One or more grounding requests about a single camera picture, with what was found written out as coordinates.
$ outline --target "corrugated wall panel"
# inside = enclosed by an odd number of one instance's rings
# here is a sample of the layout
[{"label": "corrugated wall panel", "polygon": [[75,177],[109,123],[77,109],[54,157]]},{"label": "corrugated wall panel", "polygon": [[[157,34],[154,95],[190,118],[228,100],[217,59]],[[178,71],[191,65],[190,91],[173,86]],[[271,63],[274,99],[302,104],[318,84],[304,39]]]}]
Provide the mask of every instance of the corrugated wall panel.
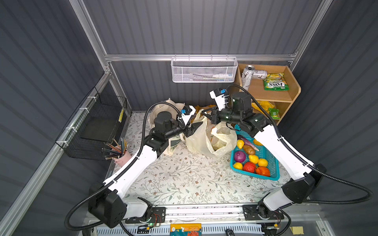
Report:
[{"label": "corrugated wall panel", "polygon": [[85,0],[108,54],[288,54],[320,0]]},{"label": "corrugated wall panel", "polygon": [[[65,0],[0,1],[0,42],[2,218],[104,72]],[[65,214],[105,173],[105,162],[62,157],[14,235],[70,234]]]},{"label": "corrugated wall panel", "polygon": [[[286,65],[287,62],[245,62]],[[112,62],[134,111],[147,110],[155,102],[171,98],[174,102],[206,106],[215,104],[209,92],[231,83],[174,83],[170,62]]]},{"label": "corrugated wall panel", "polygon": [[[280,130],[328,173],[369,187],[378,181],[378,2],[334,0],[294,75],[302,87]],[[312,199],[346,200],[363,192],[324,179]],[[336,235],[376,234],[375,197],[322,205]]]}]

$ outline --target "green snack package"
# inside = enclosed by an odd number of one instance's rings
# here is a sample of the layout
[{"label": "green snack package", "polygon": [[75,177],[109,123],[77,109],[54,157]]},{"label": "green snack package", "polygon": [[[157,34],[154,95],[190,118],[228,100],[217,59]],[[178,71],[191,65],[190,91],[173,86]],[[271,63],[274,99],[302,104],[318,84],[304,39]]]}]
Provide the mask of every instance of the green snack package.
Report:
[{"label": "green snack package", "polygon": [[266,78],[264,79],[264,90],[270,90],[270,91],[289,90],[289,86],[286,84],[286,81],[284,80],[284,74],[283,73],[267,74]]},{"label": "green snack package", "polygon": [[268,108],[268,111],[269,111],[269,115],[270,115],[274,120],[279,120],[279,119],[280,119],[280,117],[278,116],[278,112],[279,112],[278,109]]}]

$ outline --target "floral tablecloth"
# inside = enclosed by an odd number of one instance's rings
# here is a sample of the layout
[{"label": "floral tablecloth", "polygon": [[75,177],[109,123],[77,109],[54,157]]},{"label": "floral tablecloth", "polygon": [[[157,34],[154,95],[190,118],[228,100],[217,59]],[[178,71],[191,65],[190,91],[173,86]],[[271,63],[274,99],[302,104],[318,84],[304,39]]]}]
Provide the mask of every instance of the floral tablecloth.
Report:
[{"label": "floral tablecloth", "polygon": [[[138,151],[144,113],[133,113],[126,133],[131,155]],[[191,153],[181,142],[173,156],[161,155],[131,185],[125,198],[143,197],[154,205],[258,202],[290,177],[280,164],[278,181],[254,178],[230,168],[231,153],[221,158]]]}]

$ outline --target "can lid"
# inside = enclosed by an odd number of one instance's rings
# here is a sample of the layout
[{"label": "can lid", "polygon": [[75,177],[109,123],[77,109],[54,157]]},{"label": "can lid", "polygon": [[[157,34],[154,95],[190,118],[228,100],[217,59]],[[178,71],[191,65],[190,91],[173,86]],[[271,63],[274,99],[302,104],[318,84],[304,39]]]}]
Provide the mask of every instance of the can lid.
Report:
[{"label": "can lid", "polygon": [[255,67],[252,66],[252,65],[248,65],[248,66],[246,66],[245,68],[246,68],[247,70],[249,70],[249,71],[253,71],[253,70],[255,70]]}]

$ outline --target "black mesh basket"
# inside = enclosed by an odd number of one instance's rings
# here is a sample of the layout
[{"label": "black mesh basket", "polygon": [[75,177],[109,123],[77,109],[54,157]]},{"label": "black mesh basket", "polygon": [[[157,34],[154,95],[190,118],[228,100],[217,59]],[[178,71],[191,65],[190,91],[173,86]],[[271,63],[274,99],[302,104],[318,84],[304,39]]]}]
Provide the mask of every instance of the black mesh basket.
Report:
[{"label": "black mesh basket", "polygon": [[102,150],[121,136],[127,119],[126,104],[124,97],[97,94],[86,108],[80,108],[81,114],[72,127],[67,123],[62,130],[69,130],[65,140],[56,143],[69,157],[105,160]]}]

